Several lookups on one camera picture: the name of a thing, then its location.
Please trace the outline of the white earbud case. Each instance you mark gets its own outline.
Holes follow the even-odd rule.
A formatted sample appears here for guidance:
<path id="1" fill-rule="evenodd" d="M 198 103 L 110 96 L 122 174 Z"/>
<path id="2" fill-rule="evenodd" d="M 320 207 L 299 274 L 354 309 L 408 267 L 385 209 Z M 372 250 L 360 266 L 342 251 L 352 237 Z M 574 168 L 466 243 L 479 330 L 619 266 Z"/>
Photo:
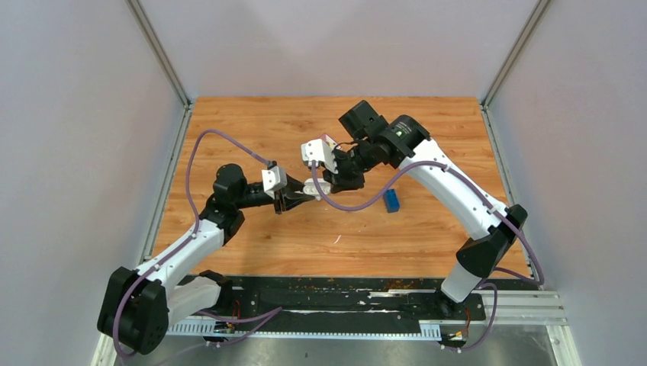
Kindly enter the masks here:
<path id="1" fill-rule="evenodd" d="M 317 200 L 321 199 L 321 193 L 328 195 L 330 191 L 331 184 L 323 180 L 318 180 L 317 182 L 307 180 L 304 183 L 303 193 L 315 197 Z"/>

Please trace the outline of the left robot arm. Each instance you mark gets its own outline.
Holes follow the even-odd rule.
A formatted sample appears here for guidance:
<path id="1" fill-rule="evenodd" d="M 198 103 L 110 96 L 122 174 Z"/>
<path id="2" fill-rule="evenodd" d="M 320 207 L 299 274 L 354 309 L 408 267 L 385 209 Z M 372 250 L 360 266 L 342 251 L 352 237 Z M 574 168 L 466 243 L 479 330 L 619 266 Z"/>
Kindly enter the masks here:
<path id="1" fill-rule="evenodd" d="M 237 164 L 221 166 L 213 192 L 190 229 L 170 247 L 135 269 L 120 267 L 108 279 L 97 329 L 142 355 L 151 353 L 168 329 L 203 309 L 224 315 L 233 307 L 232 284 L 213 271 L 182 280 L 207 255 L 224 247 L 239 231 L 246 208 L 269 205 L 281 214 L 315 197 L 304 183 L 276 162 L 247 181 Z"/>

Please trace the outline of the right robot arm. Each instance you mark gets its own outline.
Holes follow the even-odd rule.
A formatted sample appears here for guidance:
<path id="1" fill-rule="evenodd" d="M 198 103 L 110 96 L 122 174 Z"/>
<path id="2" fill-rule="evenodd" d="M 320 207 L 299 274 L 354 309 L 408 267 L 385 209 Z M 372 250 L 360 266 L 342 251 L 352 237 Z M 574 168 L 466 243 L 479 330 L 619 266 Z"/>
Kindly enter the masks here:
<path id="1" fill-rule="evenodd" d="M 311 169 L 323 168 L 331 193 L 363 188 L 366 172 L 379 164 L 389 165 L 425 187 L 463 225 L 468 240 L 457 251 L 457 263 L 435 299 L 440 315 L 457 317 L 466 308 L 465 298 L 520 238 L 526 209 L 508 206 L 478 187 L 411 116 L 403 114 L 388 122 L 361 100 L 339 122 L 352 137 L 349 150 L 332 148 L 321 140 L 302 146 L 304 163 Z"/>

